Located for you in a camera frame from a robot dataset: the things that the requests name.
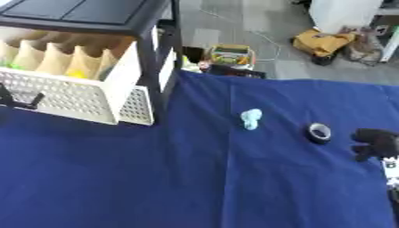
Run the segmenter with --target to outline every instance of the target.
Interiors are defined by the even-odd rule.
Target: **light blue toy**
[[[244,121],[244,127],[249,131],[257,129],[257,121],[259,121],[261,118],[262,111],[258,109],[247,110],[241,113],[241,119]]]

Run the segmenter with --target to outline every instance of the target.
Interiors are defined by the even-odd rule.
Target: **white plastic basket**
[[[156,29],[152,34],[157,48]],[[174,60],[175,55],[171,52],[164,69],[172,69]],[[134,42],[103,82],[0,68],[0,83],[17,102],[30,103],[37,94],[44,94],[45,98],[34,110],[36,112],[112,125],[119,120],[152,125],[154,119],[147,88],[135,85],[141,74]],[[168,77],[170,73],[160,80],[168,81]]]

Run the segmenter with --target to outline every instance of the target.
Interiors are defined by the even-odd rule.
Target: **gray floor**
[[[367,67],[339,58],[329,67],[320,67],[290,47],[290,37],[313,26],[304,9],[290,0],[181,1],[185,45],[249,45],[259,59],[256,70],[265,71],[270,78],[399,85],[399,61]]]

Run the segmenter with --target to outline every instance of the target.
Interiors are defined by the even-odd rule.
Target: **white container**
[[[344,26],[369,26],[383,0],[313,0],[310,15],[323,33],[337,34]]]
[[[156,29],[152,35],[154,47],[157,48]],[[164,68],[173,68],[175,57],[172,61],[170,59]],[[133,42],[103,82],[0,68],[0,83],[5,85],[17,102],[30,103],[38,93],[43,93],[45,98],[38,104],[37,110],[33,110],[35,112],[111,125],[116,125],[123,116],[126,122],[152,125],[147,88],[135,85],[141,75],[137,43]],[[164,83],[168,77],[170,74],[160,80]]]

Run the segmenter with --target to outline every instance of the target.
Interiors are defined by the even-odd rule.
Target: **roll of tape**
[[[317,144],[326,144],[331,140],[332,132],[328,126],[320,123],[309,125],[305,134],[308,140]]]

